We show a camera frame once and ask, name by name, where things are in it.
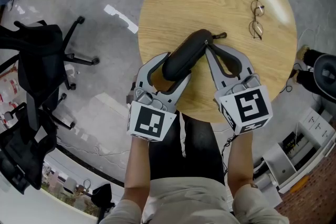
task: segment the glasses frame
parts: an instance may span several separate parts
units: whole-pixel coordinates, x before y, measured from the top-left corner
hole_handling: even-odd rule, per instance
[[[257,2],[257,6],[255,8],[252,7],[252,4],[254,2]],[[257,15],[257,9],[262,9],[263,14]],[[262,24],[257,21],[257,16],[261,17],[262,15],[265,14],[265,6],[259,0],[253,0],[251,2],[251,11],[252,11],[254,17],[253,17],[253,21],[250,22],[250,24],[248,25],[248,29],[250,31],[250,34],[253,36],[253,38],[259,38],[260,40],[262,40],[263,38],[261,36],[263,35],[264,28],[262,27]],[[256,31],[256,23],[258,23],[263,28],[262,29],[263,31],[262,31],[261,35]]]

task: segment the wire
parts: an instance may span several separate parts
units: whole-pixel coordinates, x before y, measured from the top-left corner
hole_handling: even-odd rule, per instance
[[[86,182],[86,181],[88,181],[88,182],[90,183],[90,185],[89,185],[88,187],[85,186],[85,182]],[[85,179],[85,180],[83,181],[83,187],[84,187],[85,189],[89,189],[89,188],[91,187],[91,180],[89,180],[89,179]]]
[[[96,146],[94,147],[95,152],[90,152],[90,151],[86,151],[86,150],[83,150],[83,149],[81,149],[81,148],[76,148],[76,147],[74,147],[74,146],[66,145],[66,144],[63,144],[63,143],[57,143],[57,144],[60,145],[60,146],[62,146],[62,147],[65,147],[65,148],[73,148],[73,149],[75,149],[75,150],[77,150],[77,151],[83,151],[83,152],[85,152],[85,153],[87,153],[87,154],[97,155],[97,156],[99,156],[99,157],[103,157],[103,158],[105,158],[110,164],[117,165],[120,169],[122,169],[122,170],[126,170],[125,168],[120,167],[118,164],[116,164],[116,163],[114,163],[114,162],[111,162],[109,159],[107,159],[107,157],[109,157],[109,156],[116,156],[116,155],[120,155],[120,154],[124,154],[125,152],[129,152],[129,151],[123,151],[123,152],[120,152],[120,153],[112,153],[112,154],[107,154],[107,155],[101,155],[101,154],[99,154],[99,149],[98,149]]]
[[[313,29],[306,28],[306,29],[302,32],[302,34],[300,35],[300,37],[299,37],[299,39],[298,39],[298,45],[300,45],[301,38],[303,37],[303,35],[305,34],[305,32],[306,32],[307,30],[310,30],[310,31],[314,32]],[[313,44],[313,45],[315,45],[315,43],[316,43],[316,36],[314,36],[314,44]]]
[[[225,131],[227,131],[227,130],[230,130],[231,129],[231,127],[229,127],[229,128],[227,128],[227,129],[225,129],[225,130],[222,130],[222,131],[216,131],[216,132],[214,132],[215,134],[219,134],[219,133],[223,133],[223,132],[225,132]]]
[[[294,65],[293,65],[293,68],[294,68],[294,66],[295,65],[299,65],[299,67],[300,67],[300,69],[299,70],[302,70],[302,71],[306,71],[306,70],[304,70],[303,68],[302,68],[302,66],[300,65],[300,63],[298,63],[298,62],[296,62]],[[293,86],[292,85],[288,85],[288,81],[289,81],[289,79],[291,79],[291,78],[288,78],[288,80],[286,81],[286,86],[284,87],[284,89],[280,92],[280,93],[282,93],[282,92],[284,92],[284,91],[286,91],[286,92],[291,92],[292,90],[293,90]]]
[[[228,140],[226,141],[225,145],[223,146],[222,152],[220,153],[221,156],[222,156],[223,169],[224,169],[224,176],[226,176],[226,174],[227,174],[227,166],[226,166],[226,164],[225,164],[225,162],[224,162],[224,149],[225,149],[226,147],[230,146],[231,143],[232,143],[232,141],[233,141],[234,139],[236,139],[237,137],[238,137],[238,135],[234,135],[234,136],[228,138]]]

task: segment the wooden tabletop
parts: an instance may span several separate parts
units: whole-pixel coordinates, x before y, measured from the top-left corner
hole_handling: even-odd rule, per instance
[[[265,13],[257,17],[263,26],[262,40],[253,39],[249,24],[253,21],[253,0],[145,0],[139,22],[139,48],[145,63],[166,51],[173,52],[192,32],[205,28],[213,34],[227,32],[218,44],[231,46],[244,53],[261,83],[267,86],[273,100],[286,84],[295,60],[297,32],[288,0],[259,0]],[[171,82],[162,71],[153,74],[158,90]],[[225,122],[213,101],[215,85],[206,57],[192,69],[192,79],[181,96],[177,109],[198,120]]]

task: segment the black chair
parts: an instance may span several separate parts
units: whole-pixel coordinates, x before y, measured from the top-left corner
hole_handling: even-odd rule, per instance
[[[18,61],[18,83],[27,92],[29,125],[35,131],[39,127],[37,111],[40,106],[57,124],[69,130],[75,126],[74,122],[67,126],[54,117],[52,112],[66,98],[66,94],[58,98],[62,83],[65,83],[68,90],[76,89],[76,85],[68,81],[64,61],[87,66],[99,63],[99,58],[85,61],[75,58],[75,54],[65,53],[74,29],[84,21],[83,17],[79,17],[64,40],[57,25],[47,25],[43,20],[31,26],[14,22],[18,31],[10,31],[0,26],[0,49],[19,51],[19,54],[0,66],[0,73]]]
[[[100,208],[98,214],[97,224],[99,224],[105,216],[107,211],[110,211],[112,207],[115,207],[115,204],[111,202],[112,199],[112,190],[110,184],[105,184],[99,188],[96,188],[92,192],[91,201],[95,206]]]
[[[25,103],[7,114],[16,114],[18,122],[0,135],[0,172],[21,194],[30,185],[40,189],[43,161],[56,148],[57,128],[47,112],[37,110],[38,129],[42,126],[47,133],[37,142],[37,131],[29,126]]]

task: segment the concrete floor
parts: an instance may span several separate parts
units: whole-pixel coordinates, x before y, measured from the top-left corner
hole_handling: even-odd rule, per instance
[[[59,25],[65,34],[79,15],[86,18],[75,31],[68,51],[86,58],[99,56],[101,64],[95,67],[66,65],[69,79],[76,82],[77,90],[67,91],[68,99],[58,107],[56,114],[65,121],[75,119],[77,126],[73,131],[60,128],[58,136],[75,155],[121,181],[124,180],[131,141],[125,134],[128,112],[125,96],[141,66],[137,24],[142,2],[20,0],[15,2],[11,12],[5,12],[2,20],[3,26],[14,30],[15,20],[29,24],[44,19],[48,24]],[[308,44],[311,48],[336,54],[336,0],[289,2],[298,37],[302,35],[298,46]],[[2,51],[0,62],[12,54],[12,51]],[[272,103],[273,119],[267,127],[255,132],[254,160],[295,130],[302,112],[310,106],[318,106],[314,98],[299,85],[293,85],[292,92],[285,91],[277,96]],[[215,124],[214,130],[220,145],[232,136],[228,125]]]

